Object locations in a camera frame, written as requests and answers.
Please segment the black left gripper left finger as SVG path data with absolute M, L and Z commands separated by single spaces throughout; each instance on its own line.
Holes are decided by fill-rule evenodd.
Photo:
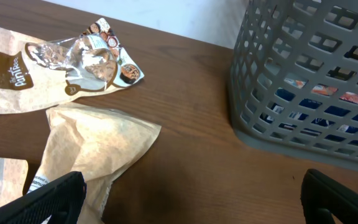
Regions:
M 0 207 L 0 224 L 76 224 L 85 197 L 83 175 L 73 171 Z

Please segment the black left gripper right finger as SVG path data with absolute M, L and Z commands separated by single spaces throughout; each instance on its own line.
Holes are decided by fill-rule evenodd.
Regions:
M 358 194 L 316 169 L 308 169 L 301 185 L 307 224 L 358 223 Z

